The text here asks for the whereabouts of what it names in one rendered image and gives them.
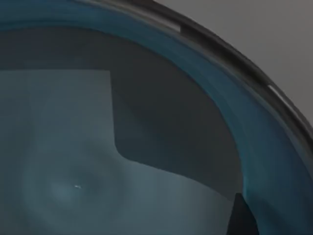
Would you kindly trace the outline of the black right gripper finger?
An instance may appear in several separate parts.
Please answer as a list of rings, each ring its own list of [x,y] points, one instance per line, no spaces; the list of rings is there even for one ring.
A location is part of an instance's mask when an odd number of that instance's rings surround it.
[[[255,217],[241,193],[236,193],[226,235],[259,235]]]

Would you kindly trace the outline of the blue bowl with dark rim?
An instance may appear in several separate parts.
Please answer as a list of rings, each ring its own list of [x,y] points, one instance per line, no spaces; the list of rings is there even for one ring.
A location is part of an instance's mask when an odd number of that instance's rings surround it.
[[[0,235],[313,235],[313,128],[152,0],[0,0]]]

